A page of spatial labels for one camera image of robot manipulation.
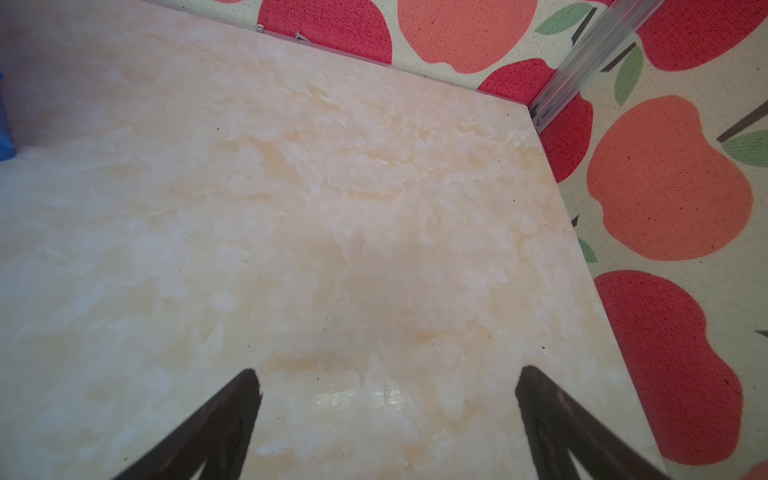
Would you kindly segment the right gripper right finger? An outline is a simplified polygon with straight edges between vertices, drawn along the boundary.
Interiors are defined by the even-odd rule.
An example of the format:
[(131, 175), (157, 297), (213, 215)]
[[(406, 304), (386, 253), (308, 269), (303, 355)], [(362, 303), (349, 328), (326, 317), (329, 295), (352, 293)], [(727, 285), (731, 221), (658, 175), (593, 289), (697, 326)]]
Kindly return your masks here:
[(544, 372), (525, 366), (515, 395), (540, 479), (665, 479)]

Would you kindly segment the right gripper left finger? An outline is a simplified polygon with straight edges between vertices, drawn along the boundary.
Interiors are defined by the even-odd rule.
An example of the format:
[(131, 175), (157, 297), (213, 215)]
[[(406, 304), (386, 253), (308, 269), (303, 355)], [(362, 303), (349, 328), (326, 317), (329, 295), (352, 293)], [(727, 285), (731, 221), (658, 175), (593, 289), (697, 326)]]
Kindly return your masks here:
[(253, 369), (241, 371), (117, 477), (238, 479), (261, 399), (256, 372)]

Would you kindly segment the blue plastic bin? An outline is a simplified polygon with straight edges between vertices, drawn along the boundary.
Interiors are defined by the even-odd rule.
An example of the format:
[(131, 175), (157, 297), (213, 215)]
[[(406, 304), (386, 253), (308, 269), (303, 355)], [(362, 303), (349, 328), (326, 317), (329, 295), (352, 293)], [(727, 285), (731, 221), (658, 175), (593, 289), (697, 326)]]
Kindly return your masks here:
[(16, 154), (16, 146), (8, 123), (3, 99), (0, 99), (0, 160), (10, 160)]

